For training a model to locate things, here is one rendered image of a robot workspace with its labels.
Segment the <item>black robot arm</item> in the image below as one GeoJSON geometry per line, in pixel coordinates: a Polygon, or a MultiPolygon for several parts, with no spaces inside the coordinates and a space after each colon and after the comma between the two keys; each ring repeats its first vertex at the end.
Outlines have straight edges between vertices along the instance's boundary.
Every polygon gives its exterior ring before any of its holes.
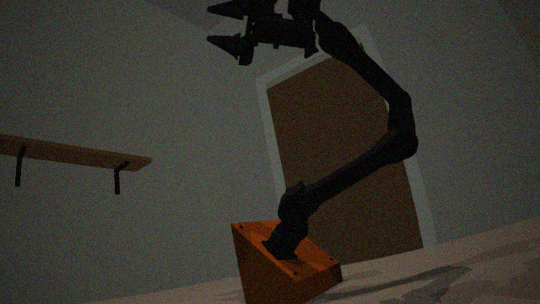
{"type": "Polygon", "coordinates": [[[267,241],[261,241],[277,260],[298,257],[294,250],[309,234],[307,219],[321,204],[383,166],[406,160],[416,154],[419,146],[408,92],[360,48],[346,26],[329,19],[320,6],[321,0],[289,0],[288,14],[292,19],[288,19],[284,46],[305,48],[305,58],[311,57],[319,51],[317,33],[324,52],[348,64],[389,103],[387,133],[368,152],[320,181],[308,185],[301,181],[286,189],[278,207],[282,222],[267,241]]]}

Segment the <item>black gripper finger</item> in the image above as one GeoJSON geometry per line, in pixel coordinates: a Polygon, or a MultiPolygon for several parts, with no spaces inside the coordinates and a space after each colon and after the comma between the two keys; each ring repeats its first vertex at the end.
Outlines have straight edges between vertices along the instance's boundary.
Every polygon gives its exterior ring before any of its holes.
{"type": "Polygon", "coordinates": [[[233,19],[243,20],[246,9],[246,0],[231,0],[208,7],[207,12],[223,15],[233,19]]]}
{"type": "Polygon", "coordinates": [[[207,36],[206,41],[213,43],[215,46],[227,51],[235,60],[238,58],[238,51],[240,47],[240,33],[234,36],[228,35],[211,35],[207,36]]]}

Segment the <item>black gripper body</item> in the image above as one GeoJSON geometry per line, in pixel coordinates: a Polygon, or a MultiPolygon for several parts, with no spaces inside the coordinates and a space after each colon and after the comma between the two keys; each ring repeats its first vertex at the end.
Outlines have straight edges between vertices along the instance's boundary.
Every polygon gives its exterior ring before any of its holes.
{"type": "Polygon", "coordinates": [[[239,65],[251,64],[254,46],[258,46],[258,42],[272,44],[273,49],[278,49],[279,45],[285,45],[289,20],[283,19],[283,14],[279,13],[278,17],[262,15],[263,6],[264,0],[246,0],[244,15],[248,16],[248,20],[246,33],[240,37],[239,65]]]}

